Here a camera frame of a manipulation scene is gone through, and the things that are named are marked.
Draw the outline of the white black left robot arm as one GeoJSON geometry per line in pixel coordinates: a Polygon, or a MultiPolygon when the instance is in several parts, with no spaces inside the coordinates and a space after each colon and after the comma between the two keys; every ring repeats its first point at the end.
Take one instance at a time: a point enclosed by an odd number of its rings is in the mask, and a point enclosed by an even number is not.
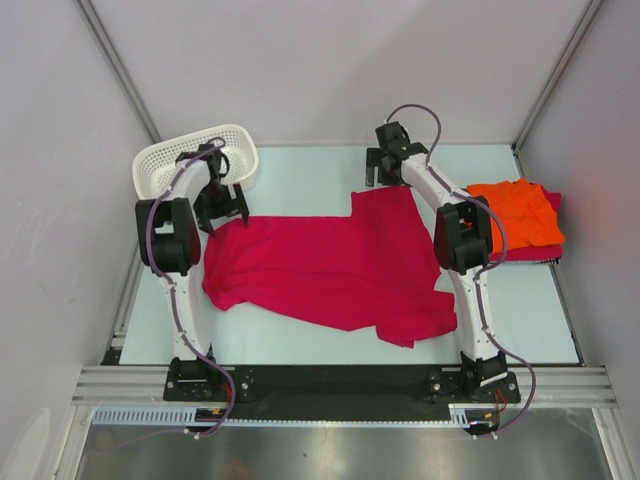
{"type": "Polygon", "coordinates": [[[225,140],[213,137],[194,151],[182,152],[173,176],[157,197],[135,205],[138,245],[143,264],[158,278],[173,322],[174,357],[181,362],[213,365],[212,342],[202,323],[198,269],[213,222],[221,218],[249,220],[243,187],[223,180],[231,161],[225,140]]]}

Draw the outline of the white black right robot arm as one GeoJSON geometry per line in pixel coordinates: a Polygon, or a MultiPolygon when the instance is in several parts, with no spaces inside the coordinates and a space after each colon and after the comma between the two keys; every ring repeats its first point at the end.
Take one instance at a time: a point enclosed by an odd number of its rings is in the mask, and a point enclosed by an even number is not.
{"type": "Polygon", "coordinates": [[[469,399],[484,401],[508,376],[488,299],[493,250],[488,201],[471,196],[432,166],[431,152],[411,141],[399,122],[383,124],[375,135],[378,146],[367,150],[365,183],[409,186],[435,212],[434,253],[454,287],[463,333],[459,387],[469,399]]]}

